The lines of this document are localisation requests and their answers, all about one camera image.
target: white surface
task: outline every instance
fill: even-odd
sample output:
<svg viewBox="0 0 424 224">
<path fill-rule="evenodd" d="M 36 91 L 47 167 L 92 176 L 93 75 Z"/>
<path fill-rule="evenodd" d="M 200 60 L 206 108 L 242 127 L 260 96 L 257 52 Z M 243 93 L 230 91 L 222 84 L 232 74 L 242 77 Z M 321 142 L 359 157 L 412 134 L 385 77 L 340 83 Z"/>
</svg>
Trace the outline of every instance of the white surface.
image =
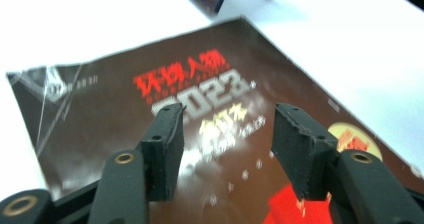
<svg viewBox="0 0 424 224">
<path fill-rule="evenodd" d="M 424 170 L 424 15 L 405 0 L 0 0 L 0 200 L 45 188 L 6 71 L 84 62 L 246 16 L 381 137 Z"/>
</svg>

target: black mechanical arm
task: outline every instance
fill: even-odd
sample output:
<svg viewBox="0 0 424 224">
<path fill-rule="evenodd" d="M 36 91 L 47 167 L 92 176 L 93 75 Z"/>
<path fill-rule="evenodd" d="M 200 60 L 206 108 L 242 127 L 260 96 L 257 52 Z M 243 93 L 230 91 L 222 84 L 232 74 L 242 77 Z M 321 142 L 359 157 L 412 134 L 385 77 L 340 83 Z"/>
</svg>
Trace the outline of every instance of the black mechanical arm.
<svg viewBox="0 0 424 224">
<path fill-rule="evenodd" d="M 422 195 L 407 191 L 374 155 L 340 153 L 337 143 L 303 110 L 276 105 L 272 151 L 300 200 L 324 201 L 331 193 L 334 223 L 424 223 Z"/>
<path fill-rule="evenodd" d="M 55 202 L 47 190 L 0 203 L 0 223 L 149 223 L 149 201 L 172 200 L 184 147 L 181 104 L 164 107 L 135 150 L 115 153 L 98 182 Z M 424 223 L 423 196 L 405 189 L 370 153 L 337 139 L 298 107 L 278 103 L 272 151 L 299 199 L 331 193 L 334 223 Z"/>
<path fill-rule="evenodd" d="M 0 223 L 149 223 L 149 201 L 170 201 L 184 150 L 181 104 L 162 108 L 135 150 L 113 154 L 102 177 L 55 202 L 29 190 L 0 203 Z"/>
</svg>

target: dark brown book cover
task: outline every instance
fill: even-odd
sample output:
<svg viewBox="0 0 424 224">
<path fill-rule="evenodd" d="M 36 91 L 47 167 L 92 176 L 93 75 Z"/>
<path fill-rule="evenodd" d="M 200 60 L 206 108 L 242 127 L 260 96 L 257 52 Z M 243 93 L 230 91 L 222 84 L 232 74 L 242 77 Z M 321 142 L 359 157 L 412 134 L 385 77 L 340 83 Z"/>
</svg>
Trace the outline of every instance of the dark brown book cover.
<svg viewBox="0 0 424 224">
<path fill-rule="evenodd" d="M 340 149 L 379 156 L 403 185 L 424 192 L 408 165 L 243 18 L 8 77 L 55 199 L 98 180 L 105 159 L 135 148 L 174 102 L 187 106 L 185 150 L 174 199 L 150 204 L 152 223 L 264 221 L 269 200 L 289 184 L 270 152 L 276 102 L 302 108 Z"/>
</svg>

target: red object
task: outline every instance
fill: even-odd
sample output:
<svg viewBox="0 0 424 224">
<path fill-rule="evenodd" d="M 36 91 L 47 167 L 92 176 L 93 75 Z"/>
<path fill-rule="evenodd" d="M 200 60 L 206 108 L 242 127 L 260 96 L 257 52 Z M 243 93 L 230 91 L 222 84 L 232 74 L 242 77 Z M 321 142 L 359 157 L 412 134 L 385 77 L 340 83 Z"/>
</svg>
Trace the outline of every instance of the red object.
<svg viewBox="0 0 424 224">
<path fill-rule="evenodd" d="M 264 224 L 331 224 L 328 201 L 298 201 L 291 185 L 269 199 Z"/>
</svg>

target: white number 2023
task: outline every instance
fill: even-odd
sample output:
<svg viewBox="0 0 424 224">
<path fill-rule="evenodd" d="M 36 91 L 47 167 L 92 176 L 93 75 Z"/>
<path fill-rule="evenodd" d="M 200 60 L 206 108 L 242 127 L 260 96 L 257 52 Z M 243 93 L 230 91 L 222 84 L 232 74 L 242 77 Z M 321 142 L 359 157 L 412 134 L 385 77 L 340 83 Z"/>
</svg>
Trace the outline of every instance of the white number 2023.
<svg viewBox="0 0 424 224">
<path fill-rule="evenodd" d="M 159 110 L 169 104 L 180 102 L 186 106 L 184 113 L 184 124 L 190 120 L 209 113 L 212 108 L 218 108 L 229 103 L 231 100 L 242 96 L 250 90 L 249 84 L 235 70 L 222 73 L 219 78 L 211 78 L 192 86 L 177 94 L 170 96 L 152 105 L 152 113 L 156 116 Z"/>
</svg>

